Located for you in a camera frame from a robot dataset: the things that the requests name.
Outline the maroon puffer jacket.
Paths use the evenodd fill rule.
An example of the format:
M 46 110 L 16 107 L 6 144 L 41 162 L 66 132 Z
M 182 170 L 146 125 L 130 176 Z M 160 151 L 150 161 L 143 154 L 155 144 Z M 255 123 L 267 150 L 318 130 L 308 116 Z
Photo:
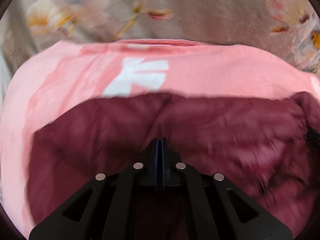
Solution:
M 290 98 L 184 98 L 168 93 L 92 99 L 34 134 L 27 196 L 40 223 L 97 173 L 115 174 L 155 138 L 207 175 L 224 173 L 294 236 L 319 216 L 319 103 Z

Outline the grey floral bed sheet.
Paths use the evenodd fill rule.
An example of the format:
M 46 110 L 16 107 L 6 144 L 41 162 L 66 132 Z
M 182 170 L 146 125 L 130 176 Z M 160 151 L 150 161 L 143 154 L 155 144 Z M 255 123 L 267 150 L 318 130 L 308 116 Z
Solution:
M 13 0 L 1 20 L 1 97 L 31 55 L 61 38 L 169 38 L 267 50 L 314 74 L 319 16 L 308 0 Z

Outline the pink fleece blanket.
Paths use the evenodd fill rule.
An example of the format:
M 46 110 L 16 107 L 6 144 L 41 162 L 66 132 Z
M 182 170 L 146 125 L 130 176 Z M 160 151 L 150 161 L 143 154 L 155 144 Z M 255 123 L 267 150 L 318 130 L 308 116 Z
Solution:
M 18 69 L 1 106 L 3 207 L 24 237 L 34 227 L 25 189 L 33 133 L 91 98 L 160 91 L 269 99 L 306 91 L 319 98 L 319 78 L 242 45 L 57 42 Z

